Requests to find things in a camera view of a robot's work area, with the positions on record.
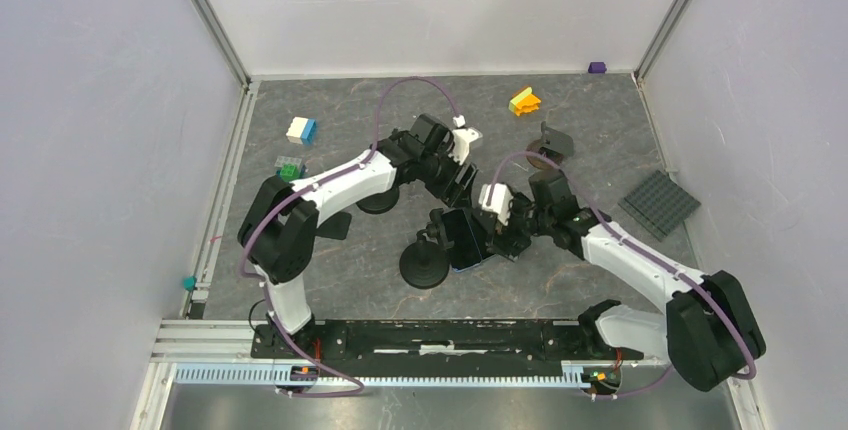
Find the dark blue edged phone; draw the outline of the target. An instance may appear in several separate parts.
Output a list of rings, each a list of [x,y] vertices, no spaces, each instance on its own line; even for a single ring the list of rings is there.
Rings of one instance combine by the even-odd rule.
[[[444,246],[454,272],[479,266],[493,254],[486,248],[486,233],[467,208],[443,214]]]

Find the black phone stand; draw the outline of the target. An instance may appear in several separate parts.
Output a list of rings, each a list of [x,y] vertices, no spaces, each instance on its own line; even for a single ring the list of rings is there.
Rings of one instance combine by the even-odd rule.
[[[356,206],[370,215],[384,214],[392,210],[400,199],[400,190],[391,188],[359,200]]]
[[[399,272],[410,286],[427,290],[441,285],[450,271],[450,260],[445,250],[443,209],[430,211],[429,222],[416,233],[416,240],[408,245],[399,259]]]

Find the black front phone stand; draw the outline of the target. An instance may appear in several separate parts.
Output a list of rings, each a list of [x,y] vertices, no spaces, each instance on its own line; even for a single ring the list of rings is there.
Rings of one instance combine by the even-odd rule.
[[[392,210],[400,199],[400,190],[391,188],[359,200],[356,206],[370,215],[384,214]]]

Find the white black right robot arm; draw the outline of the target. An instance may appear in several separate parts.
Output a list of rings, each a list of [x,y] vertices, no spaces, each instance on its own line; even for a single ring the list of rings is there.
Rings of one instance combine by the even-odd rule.
[[[482,187],[475,216],[490,252],[514,260],[534,239],[548,237],[654,307],[635,310],[615,299],[589,307],[578,317],[585,355],[619,349],[656,357],[703,392],[729,378],[756,377],[766,342],[736,277],[704,273],[650,248],[596,206],[580,204],[561,171],[540,171],[529,183],[530,196],[500,182]]]

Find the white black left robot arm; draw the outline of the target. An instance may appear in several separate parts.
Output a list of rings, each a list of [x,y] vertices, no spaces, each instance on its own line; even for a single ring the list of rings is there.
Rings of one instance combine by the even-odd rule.
[[[422,114],[410,129],[393,130],[345,164],[293,182],[270,177],[262,183],[237,233],[239,269],[261,283],[278,329],[275,342],[288,356],[302,357],[314,344],[302,275],[323,224],[352,205],[386,213],[400,186],[414,181],[449,207],[470,203],[478,169],[469,157],[482,134],[461,117],[453,123]]]

